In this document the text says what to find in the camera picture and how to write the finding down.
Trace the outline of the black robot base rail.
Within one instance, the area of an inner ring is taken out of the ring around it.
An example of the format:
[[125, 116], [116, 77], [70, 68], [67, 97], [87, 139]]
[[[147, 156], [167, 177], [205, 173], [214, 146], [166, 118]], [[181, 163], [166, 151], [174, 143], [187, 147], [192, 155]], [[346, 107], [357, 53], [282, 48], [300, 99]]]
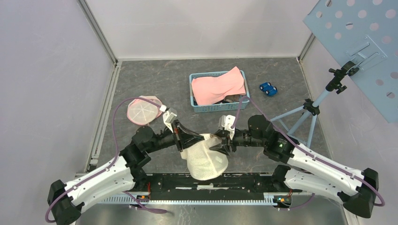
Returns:
[[131, 189], [148, 192], [150, 200], [262, 200], [264, 193], [289, 193], [280, 178], [271, 173], [224, 173], [200, 181], [189, 173], [152, 173]]

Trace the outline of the pink bra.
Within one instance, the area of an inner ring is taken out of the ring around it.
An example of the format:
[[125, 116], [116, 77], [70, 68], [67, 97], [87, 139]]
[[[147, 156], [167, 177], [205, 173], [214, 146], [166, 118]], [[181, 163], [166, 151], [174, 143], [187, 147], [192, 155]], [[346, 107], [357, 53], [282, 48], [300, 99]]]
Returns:
[[193, 96], [198, 105], [212, 105], [226, 96], [246, 94], [245, 80], [238, 67], [220, 76], [204, 76], [192, 80]]

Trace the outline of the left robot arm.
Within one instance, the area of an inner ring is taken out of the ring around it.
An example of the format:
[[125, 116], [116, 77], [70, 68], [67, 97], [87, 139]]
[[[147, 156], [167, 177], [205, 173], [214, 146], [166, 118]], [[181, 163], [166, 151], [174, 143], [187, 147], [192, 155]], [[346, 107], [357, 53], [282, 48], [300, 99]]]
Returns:
[[46, 222], [69, 225], [87, 209], [114, 194], [144, 190], [149, 180], [143, 166], [151, 160], [149, 153], [174, 145], [183, 151], [208, 138], [206, 134], [187, 129], [179, 120], [159, 134], [149, 126], [140, 127], [130, 144], [117, 150], [116, 156], [103, 166], [66, 183], [57, 180], [51, 184]]

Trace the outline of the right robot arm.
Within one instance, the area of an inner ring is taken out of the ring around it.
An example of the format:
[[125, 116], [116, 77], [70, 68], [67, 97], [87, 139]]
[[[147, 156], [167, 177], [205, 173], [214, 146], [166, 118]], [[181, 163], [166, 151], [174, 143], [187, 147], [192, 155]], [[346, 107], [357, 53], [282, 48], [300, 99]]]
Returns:
[[210, 150], [228, 155], [237, 147], [262, 147], [269, 159], [280, 162], [271, 178], [276, 191], [302, 190], [322, 195], [340, 204], [352, 214], [370, 218], [376, 206], [378, 172], [342, 165], [299, 141], [275, 130], [263, 115], [251, 116], [248, 128], [233, 128], [235, 117], [222, 116], [215, 133], [221, 143]]

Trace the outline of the white mesh laundry bag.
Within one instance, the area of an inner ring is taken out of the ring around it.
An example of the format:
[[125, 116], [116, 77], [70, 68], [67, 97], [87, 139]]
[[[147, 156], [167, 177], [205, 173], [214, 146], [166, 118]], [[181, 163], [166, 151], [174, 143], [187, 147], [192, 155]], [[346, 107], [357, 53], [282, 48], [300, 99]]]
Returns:
[[144, 126], [162, 114], [159, 107], [141, 99], [134, 99], [128, 104], [127, 118], [134, 124]]

